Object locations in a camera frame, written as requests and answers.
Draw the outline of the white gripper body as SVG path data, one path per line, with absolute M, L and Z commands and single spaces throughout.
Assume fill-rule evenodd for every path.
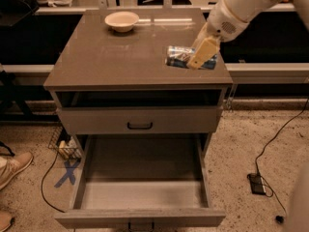
M 222 42 L 230 42 L 240 35 L 248 25 L 248 22 L 239 19 L 231 12 L 224 0 L 220 0 L 212 8 L 207 18 L 207 33 Z

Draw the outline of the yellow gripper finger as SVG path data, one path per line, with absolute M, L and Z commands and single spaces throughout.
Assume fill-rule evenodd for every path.
M 192 47 L 195 52 L 190 57 L 187 65 L 191 69 L 199 69 L 219 51 L 220 42 L 218 38 L 206 37 L 203 40 L 196 40 Z
M 194 43 L 192 44 L 192 48 L 197 49 L 199 45 L 203 42 L 203 40 L 208 36 L 209 36 L 208 24 L 205 24 L 200 30 L 199 34 L 197 35 L 197 38 L 195 39 Z

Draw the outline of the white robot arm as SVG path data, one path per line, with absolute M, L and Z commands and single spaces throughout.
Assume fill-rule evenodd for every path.
M 260 12 L 282 0 L 219 0 L 211 10 L 192 47 L 195 53 L 187 65 L 200 68 L 219 51 L 221 42 L 240 35 Z M 309 0 L 293 0 L 294 7 L 309 29 Z M 299 172 L 283 232 L 309 232 L 309 163 Z

